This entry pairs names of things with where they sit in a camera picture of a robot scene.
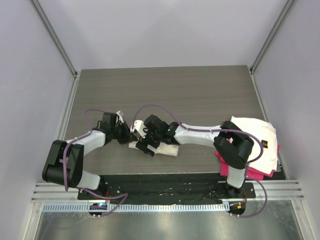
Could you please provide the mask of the white cloth napkin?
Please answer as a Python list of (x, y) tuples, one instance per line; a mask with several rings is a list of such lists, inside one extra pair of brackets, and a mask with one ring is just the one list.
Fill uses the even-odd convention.
[[(137, 141), (130, 142), (128, 144), (128, 147), (130, 149), (139, 150), (138, 148), (136, 148), (136, 143), (137, 143)], [(159, 144), (159, 146), (157, 148), (155, 148), (155, 149), (157, 149), (155, 151), (155, 154), (161, 154), (161, 155), (167, 155), (167, 156), (173, 156), (173, 157), (176, 157), (178, 155), (178, 152), (179, 152), (179, 147), (177, 145), (168, 145), (168, 144), (163, 143), (163, 142), (161, 142)]]

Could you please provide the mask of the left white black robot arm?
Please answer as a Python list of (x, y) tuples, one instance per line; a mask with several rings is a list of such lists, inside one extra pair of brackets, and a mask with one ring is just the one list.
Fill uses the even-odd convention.
[(123, 119), (123, 113), (104, 112), (102, 120), (88, 133), (71, 140), (55, 140), (51, 144), (42, 179), (69, 188), (88, 189), (93, 198), (100, 200), (107, 192), (101, 176), (84, 170), (84, 157), (113, 140), (119, 144), (137, 141)]

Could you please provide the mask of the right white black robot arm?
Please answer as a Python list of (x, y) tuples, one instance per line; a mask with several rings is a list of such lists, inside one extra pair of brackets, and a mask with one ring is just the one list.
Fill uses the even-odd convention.
[(147, 155), (177, 156), (179, 145), (199, 145), (215, 148), (228, 165), (226, 193), (233, 198), (244, 191), (247, 161), (254, 141), (233, 122), (221, 126), (193, 126), (181, 122), (167, 124), (156, 115), (135, 120), (130, 131), (139, 134), (135, 147)]

